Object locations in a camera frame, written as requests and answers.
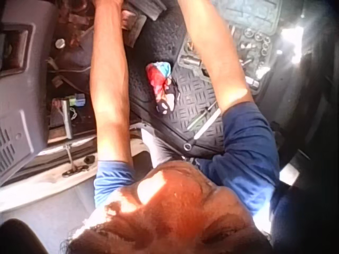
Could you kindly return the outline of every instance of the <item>screwdriver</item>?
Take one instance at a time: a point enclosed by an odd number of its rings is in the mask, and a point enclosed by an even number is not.
[[[196,116],[189,126],[187,126],[187,130],[190,131],[193,127],[195,127],[209,112],[211,112],[211,109],[216,105],[216,103],[217,101],[215,101],[208,108],[205,108],[203,111],[201,111],[200,115]]]

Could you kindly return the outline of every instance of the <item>person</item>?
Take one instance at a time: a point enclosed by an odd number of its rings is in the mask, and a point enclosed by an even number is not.
[[[96,210],[69,240],[68,253],[270,253],[252,215],[270,201],[278,153],[230,31],[208,0],[178,2],[222,111],[225,152],[197,160],[198,167],[168,161],[134,181],[122,2],[95,1]]]

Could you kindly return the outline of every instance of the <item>rubber floor mat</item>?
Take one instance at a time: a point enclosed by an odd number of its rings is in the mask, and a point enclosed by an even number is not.
[[[152,125],[155,134],[186,156],[210,157],[223,151],[221,117],[197,141],[192,150],[184,151],[184,144],[193,138],[207,120],[204,119],[193,131],[186,127],[205,107],[215,102],[211,84],[195,77],[191,70],[180,67],[176,62],[186,35],[182,13],[171,0],[163,1],[168,10],[157,21],[147,20],[133,49],[126,49],[129,66],[131,110],[145,122]],[[151,62],[168,61],[172,67],[173,79],[181,92],[174,112],[160,115],[151,86],[148,84],[145,68]]]

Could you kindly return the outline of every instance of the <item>shirt sleeve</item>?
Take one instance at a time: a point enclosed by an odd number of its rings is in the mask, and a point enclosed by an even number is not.
[[[230,108],[222,118],[223,155],[198,159],[200,170],[214,183],[232,189],[256,214],[271,200],[279,181],[279,157],[267,120],[252,102]]]
[[[102,205],[116,189],[135,182],[134,169],[120,161],[99,161],[94,180],[95,207]]]

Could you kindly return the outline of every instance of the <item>rag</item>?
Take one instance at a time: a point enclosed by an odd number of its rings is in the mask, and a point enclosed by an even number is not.
[[[146,73],[153,87],[158,112],[164,115],[173,112],[180,92],[172,80],[171,65],[168,62],[150,63],[146,67]]]

